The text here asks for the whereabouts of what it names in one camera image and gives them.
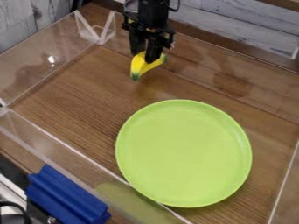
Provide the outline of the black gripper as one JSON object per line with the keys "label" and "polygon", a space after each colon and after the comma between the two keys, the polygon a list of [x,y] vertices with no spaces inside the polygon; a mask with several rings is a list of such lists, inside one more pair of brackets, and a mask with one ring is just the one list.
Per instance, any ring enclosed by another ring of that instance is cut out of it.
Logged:
{"label": "black gripper", "polygon": [[170,0],[124,0],[124,22],[132,55],[146,50],[144,60],[154,63],[164,47],[174,43],[174,28],[168,25]]}

